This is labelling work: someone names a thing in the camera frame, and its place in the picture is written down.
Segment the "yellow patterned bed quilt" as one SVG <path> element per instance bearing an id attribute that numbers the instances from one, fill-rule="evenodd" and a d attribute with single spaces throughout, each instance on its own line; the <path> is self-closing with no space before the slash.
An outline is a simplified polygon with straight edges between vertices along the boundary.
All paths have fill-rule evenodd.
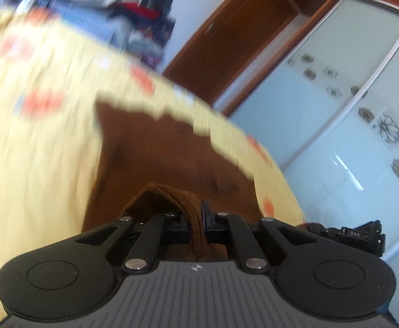
<path id="1" fill-rule="evenodd" d="M 201 98 L 45 10 L 0 10 L 0 268 L 84 232 L 102 131 L 96 102 L 207 136 L 255 185 L 262 217 L 304 215 L 265 147 Z M 0 321 L 5 317 L 0 302 Z"/>

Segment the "brown wooden door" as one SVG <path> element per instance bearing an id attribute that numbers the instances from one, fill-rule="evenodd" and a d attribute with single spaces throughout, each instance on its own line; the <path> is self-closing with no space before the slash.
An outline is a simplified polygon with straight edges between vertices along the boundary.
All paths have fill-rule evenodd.
<path id="1" fill-rule="evenodd" d="M 213 104 L 297 15 L 290 0 L 225 0 L 162 75 Z"/>

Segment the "brown knit sweater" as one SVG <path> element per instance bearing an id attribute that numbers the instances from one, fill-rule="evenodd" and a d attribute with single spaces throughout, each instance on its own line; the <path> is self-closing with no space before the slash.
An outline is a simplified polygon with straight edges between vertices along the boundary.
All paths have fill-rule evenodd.
<path id="1" fill-rule="evenodd" d="M 258 222 L 262 214 L 254 182 L 219 155 L 207 136 L 190 124 L 165 115 L 154 119 L 96 102 L 102 151 L 95 185 L 85 213 L 84 231 L 129 215 L 145 222 L 158 213 L 175 212 L 193 227 L 189 244 L 172 244 L 172 260 L 224 259 L 221 244 L 207 244 L 201 204 Z"/>

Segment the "glass sliding wardrobe door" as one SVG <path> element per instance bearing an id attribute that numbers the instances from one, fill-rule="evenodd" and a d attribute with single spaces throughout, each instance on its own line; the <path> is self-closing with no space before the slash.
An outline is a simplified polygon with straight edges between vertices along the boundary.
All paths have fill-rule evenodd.
<path id="1" fill-rule="evenodd" d="M 339 0 L 231 120 L 267 148 L 308 221 L 382 222 L 399 322 L 399 7 Z"/>

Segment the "blue quilted blanket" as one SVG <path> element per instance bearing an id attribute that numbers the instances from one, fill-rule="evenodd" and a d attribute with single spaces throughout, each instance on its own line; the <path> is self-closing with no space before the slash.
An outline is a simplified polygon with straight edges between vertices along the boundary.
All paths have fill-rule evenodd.
<path id="1" fill-rule="evenodd" d="M 109 10 L 80 7 L 65 0 L 0 0 L 0 8 L 16 8 L 20 4 L 25 10 L 31 7 L 46 8 L 79 30 L 119 50 L 126 49 L 131 26 L 120 17 L 111 18 Z"/>

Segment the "pile of clothes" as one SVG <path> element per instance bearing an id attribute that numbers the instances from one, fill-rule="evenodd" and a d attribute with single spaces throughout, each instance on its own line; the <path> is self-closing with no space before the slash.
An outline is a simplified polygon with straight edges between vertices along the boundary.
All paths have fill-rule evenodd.
<path id="1" fill-rule="evenodd" d="M 156 69 L 164 58 L 175 20 L 170 16 L 173 0 L 65 0 L 80 7 L 109 10 L 110 17 L 128 21 L 131 32 L 125 50 Z"/>

